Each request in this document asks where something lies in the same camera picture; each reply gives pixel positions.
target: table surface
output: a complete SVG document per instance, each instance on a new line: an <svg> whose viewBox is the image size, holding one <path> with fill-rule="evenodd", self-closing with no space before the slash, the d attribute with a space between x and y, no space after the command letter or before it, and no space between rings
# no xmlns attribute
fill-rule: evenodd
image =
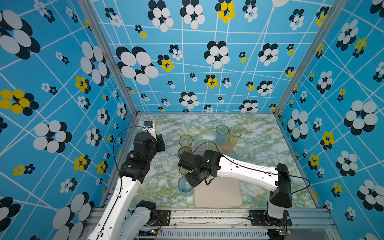
<svg viewBox="0 0 384 240"><path fill-rule="evenodd" d="M218 125L238 126L243 134L234 148L238 160L262 166L288 166L291 175L301 176L273 114L141 114L139 126L154 121L156 134L162 134L166 150L158 152L151 169L133 198L130 207L141 200L155 202L158 208L195 208L193 196L184 197L177 187L182 174L177 163L179 137L190 135L196 141L215 139ZM292 191L305 187L302 179L291 178ZM244 203L242 208L266 208L269 191L258 185L240 181ZM308 189L292 195L293 208L316 208Z"/></svg>

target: plastic cup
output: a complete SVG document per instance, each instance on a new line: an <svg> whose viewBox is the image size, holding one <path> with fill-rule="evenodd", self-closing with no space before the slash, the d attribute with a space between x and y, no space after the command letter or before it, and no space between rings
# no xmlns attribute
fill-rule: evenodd
<svg viewBox="0 0 384 240"><path fill-rule="evenodd" d="M229 129L228 142L230 142L233 146L236 146L239 141L243 131L239 127L231 127Z"/></svg>
<svg viewBox="0 0 384 240"><path fill-rule="evenodd" d="M179 144L182 147L192 148L192 137L188 135L183 135L179 138Z"/></svg>
<svg viewBox="0 0 384 240"><path fill-rule="evenodd" d="M185 176L182 176L179 179L177 186L179 187L179 190L183 196L190 197L193 195L193 187L188 183Z"/></svg>
<svg viewBox="0 0 384 240"><path fill-rule="evenodd" d="M223 145L221 145L221 148L220 148L220 152L223 154L232 150L233 150L233 145L230 142L223 143Z"/></svg>
<svg viewBox="0 0 384 240"><path fill-rule="evenodd" d="M216 148L216 145L214 144L214 143L212 143L212 142L209 142L208 143L208 149L209 150L212 150L212 151L216 151L217 152L217 149L219 149L220 148L220 146L218 146L218 148Z"/></svg>
<svg viewBox="0 0 384 240"><path fill-rule="evenodd" d="M204 153L204 151L207 149L207 143L205 143L206 141L197 141L195 143L195 150L194 150L194 154L195 155L198 155L200 153Z"/></svg>
<svg viewBox="0 0 384 240"><path fill-rule="evenodd" d="M183 174L183 175L186 175L187 173L189 173L189 171L188 171L187 169L185 169L185 168L183 168L183 167L180 167L180 166L179 166L179 171L180 171L180 173Z"/></svg>
<svg viewBox="0 0 384 240"><path fill-rule="evenodd" d="M181 155L183 154L183 152L189 152L189 153L192 153L192 150L189 148L189 147L181 147L179 149L179 151L177 152L177 155L179 157L181 157Z"/></svg>
<svg viewBox="0 0 384 240"><path fill-rule="evenodd" d="M228 157L231 157L231 158L233 158L233 159L238 159L238 155L237 155L237 153L235 153L234 151L228 151L228 152L226 152L225 153Z"/></svg>
<svg viewBox="0 0 384 240"><path fill-rule="evenodd" d="M216 142L221 145L225 143L228 136L228 127L225 125L219 125L216 127Z"/></svg>

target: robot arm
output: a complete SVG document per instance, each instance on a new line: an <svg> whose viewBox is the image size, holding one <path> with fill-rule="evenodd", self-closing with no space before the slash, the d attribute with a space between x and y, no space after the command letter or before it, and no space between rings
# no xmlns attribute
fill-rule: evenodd
<svg viewBox="0 0 384 240"><path fill-rule="evenodd" d="M184 152L178 165L190 171L185 177L192 187L196 187L209 176L219 176L255 183L269 190L267 219L282 219L284 209L292 207L291 179L288 167L284 164L263 167L207 150L203 156Z"/></svg>
<svg viewBox="0 0 384 240"><path fill-rule="evenodd" d="M156 152L165 151L162 135L155 133L155 124L144 122L144 126L147 131L135 136L134 148L121 166L120 178L112 198L88 240L132 240L142 226L155 221L156 204L141 201L122 226L129 205L144 181L153 157Z"/></svg>

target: blue patterned wall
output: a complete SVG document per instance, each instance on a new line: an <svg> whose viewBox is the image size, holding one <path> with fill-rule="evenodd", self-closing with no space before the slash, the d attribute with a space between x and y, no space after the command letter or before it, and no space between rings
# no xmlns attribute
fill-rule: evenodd
<svg viewBox="0 0 384 240"><path fill-rule="evenodd" d="M1 240L77 239L101 203L131 116L91 30L77 1L1 3Z"/></svg>
<svg viewBox="0 0 384 240"><path fill-rule="evenodd" d="M171 113L273 111L332 3L91 1L137 109Z"/></svg>
<svg viewBox="0 0 384 240"><path fill-rule="evenodd" d="M384 239L383 4L347 2L279 114L344 239Z"/></svg>

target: metal vent grille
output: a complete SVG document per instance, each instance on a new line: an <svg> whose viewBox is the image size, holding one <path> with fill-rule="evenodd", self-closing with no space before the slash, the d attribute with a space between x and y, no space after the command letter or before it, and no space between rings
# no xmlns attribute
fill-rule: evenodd
<svg viewBox="0 0 384 240"><path fill-rule="evenodd" d="M157 239L269 239L265 229L163 229Z"/></svg>

